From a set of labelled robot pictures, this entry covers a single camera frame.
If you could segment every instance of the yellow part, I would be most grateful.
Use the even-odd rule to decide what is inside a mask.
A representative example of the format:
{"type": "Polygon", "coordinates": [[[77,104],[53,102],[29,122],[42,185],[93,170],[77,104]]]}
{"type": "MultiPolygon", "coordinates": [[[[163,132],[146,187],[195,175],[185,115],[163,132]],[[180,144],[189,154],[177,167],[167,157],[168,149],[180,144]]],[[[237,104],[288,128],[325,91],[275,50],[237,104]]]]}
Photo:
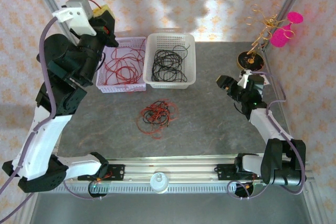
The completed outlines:
{"type": "Polygon", "coordinates": [[[96,9],[93,10],[93,16],[94,17],[99,17],[100,15],[102,15],[105,11],[108,11],[111,16],[115,19],[114,13],[113,11],[111,11],[111,9],[109,8],[108,5],[102,5],[101,8],[97,7],[96,9]]]}

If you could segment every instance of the wire bundle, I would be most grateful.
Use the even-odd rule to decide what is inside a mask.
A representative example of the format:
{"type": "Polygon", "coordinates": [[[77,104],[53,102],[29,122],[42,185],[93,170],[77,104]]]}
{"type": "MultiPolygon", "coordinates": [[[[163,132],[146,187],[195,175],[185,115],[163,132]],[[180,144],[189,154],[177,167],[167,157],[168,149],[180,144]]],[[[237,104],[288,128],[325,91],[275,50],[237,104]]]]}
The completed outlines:
{"type": "Polygon", "coordinates": [[[169,123],[177,118],[177,106],[169,100],[159,100],[144,108],[137,119],[138,129],[154,139],[160,139],[162,130],[169,126],[169,123]],[[139,126],[140,119],[145,123],[139,126]]]}
{"type": "Polygon", "coordinates": [[[175,46],[173,50],[157,50],[152,67],[152,81],[188,82],[187,77],[182,71],[183,61],[187,56],[188,48],[180,45],[175,46]],[[176,47],[182,47],[183,49],[176,50],[176,47]],[[186,55],[181,57],[177,51],[186,51],[186,55]]]}
{"type": "Polygon", "coordinates": [[[131,47],[115,48],[111,54],[111,60],[104,63],[105,81],[103,85],[116,84],[135,84],[138,83],[143,74],[144,53],[142,48],[145,39],[143,40],[140,49],[131,47]],[[122,57],[118,57],[118,50],[128,48],[131,51],[122,57]],[[116,82],[108,83],[111,77],[116,79],[116,82]]]}

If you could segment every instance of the white bracket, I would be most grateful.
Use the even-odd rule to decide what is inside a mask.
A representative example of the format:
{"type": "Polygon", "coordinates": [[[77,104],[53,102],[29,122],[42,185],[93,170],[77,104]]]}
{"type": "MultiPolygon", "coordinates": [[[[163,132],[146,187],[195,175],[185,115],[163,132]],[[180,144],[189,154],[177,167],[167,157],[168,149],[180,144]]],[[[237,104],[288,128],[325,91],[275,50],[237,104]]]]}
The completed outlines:
{"type": "Polygon", "coordinates": [[[85,10],[81,7],[67,7],[53,12],[53,16],[57,17],[60,23],[68,22],[78,35],[91,35],[95,36],[97,33],[90,25],[85,10]]]}

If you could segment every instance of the plastic crate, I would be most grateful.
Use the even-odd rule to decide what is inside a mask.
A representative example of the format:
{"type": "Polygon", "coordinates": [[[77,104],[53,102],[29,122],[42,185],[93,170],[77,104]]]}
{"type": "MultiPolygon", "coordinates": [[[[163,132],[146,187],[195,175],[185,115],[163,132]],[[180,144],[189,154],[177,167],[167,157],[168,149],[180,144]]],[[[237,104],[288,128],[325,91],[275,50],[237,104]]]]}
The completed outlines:
{"type": "MultiPolygon", "coordinates": [[[[123,48],[123,47],[131,47],[134,49],[146,49],[146,41],[145,37],[131,37],[131,38],[117,38],[116,41],[119,43],[119,47],[117,50],[117,58],[122,57],[125,54],[131,52],[130,48],[123,48]]],[[[104,53],[106,54],[105,62],[109,62],[111,58],[111,54],[114,51],[114,48],[105,47],[104,53]]],[[[140,78],[138,83],[135,84],[113,84],[116,83],[116,77],[113,75],[108,80],[108,85],[104,85],[106,80],[106,69],[104,65],[98,70],[96,86],[97,88],[103,93],[117,93],[117,92],[134,92],[134,91],[146,91],[146,83],[143,81],[143,78],[140,78]]]]}
{"type": "MultiPolygon", "coordinates": [[[[186,52],[179,52],[185,57],[186,52]]],[[[190,34],[156,33],[147,38],[145,62],[143,67],[143,80],[156,89],[186,89],[196,81],[196,53],[195,39],[190,34]],[[183,60],[182,72],[188,82],[156,82],[152,81],[152,68],[155,52],[158,49],[173,50],[175,46],[188,48],[188,55],[183,60]]]]}

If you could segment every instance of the gray workbench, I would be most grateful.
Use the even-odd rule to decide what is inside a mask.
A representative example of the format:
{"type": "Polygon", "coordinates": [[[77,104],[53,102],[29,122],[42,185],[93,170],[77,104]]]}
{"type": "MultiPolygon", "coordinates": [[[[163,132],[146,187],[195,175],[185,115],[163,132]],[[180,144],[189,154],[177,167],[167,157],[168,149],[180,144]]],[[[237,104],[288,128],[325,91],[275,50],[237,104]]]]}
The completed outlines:
{"type": "MultiPolygon", "coordinates": [[[[87,88],[88,94],[63,131],[58,155],[96,151],[105,158],[118,158],[264,152],[258,131],[216,84],[221,74],[238,79],[237,56],[249,50],[250,44],[196,43],[197,78],[185,90],[147,86],[145,92],[103,94],[97,87],[87,88]],[[141,133],[135,121],[142,109],[163,98],[178,106],[180,116],[163,130],[160,140],[154,140],[141,133]]],[[[274,99],[272,87],[266,86],[264,100],[274,99]]],[[[279,106],[272,111],[285,126],[279,106]]]]}

